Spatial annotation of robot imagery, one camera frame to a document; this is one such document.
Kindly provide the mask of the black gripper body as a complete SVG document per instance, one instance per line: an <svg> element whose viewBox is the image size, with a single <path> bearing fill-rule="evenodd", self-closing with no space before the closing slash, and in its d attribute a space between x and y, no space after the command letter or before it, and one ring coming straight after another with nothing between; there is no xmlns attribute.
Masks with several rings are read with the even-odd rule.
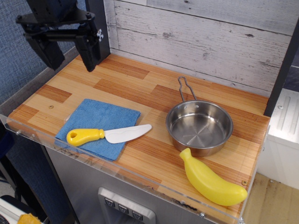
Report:
<svg viewBox="0 0 299 224"><path fill-rule="evenodd" d="M28 0L32 13L19 15L21 24L29 36L44 35L61 41L72 41L79 36L88 44L100 42L101 30L97 30L95 14L81 10L76 0Z"/></svg>

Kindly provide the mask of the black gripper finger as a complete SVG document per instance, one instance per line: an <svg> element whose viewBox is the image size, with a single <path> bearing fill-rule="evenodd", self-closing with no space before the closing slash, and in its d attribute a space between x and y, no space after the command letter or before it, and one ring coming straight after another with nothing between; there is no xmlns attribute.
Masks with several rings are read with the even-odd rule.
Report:
<svg viewBox="0 0 299 224"><path fill-rule="evenodd" d="M40 39L27 39L31 48L51 69L57 70L65 60L57 42L43 41Z"/></svg>
<svg viewBox="0 0 299 224"><path fill-rule="evenodd" d="M88 72L92 72L100 63L100 42L98 36L78 35L75 46Z"/></svg>

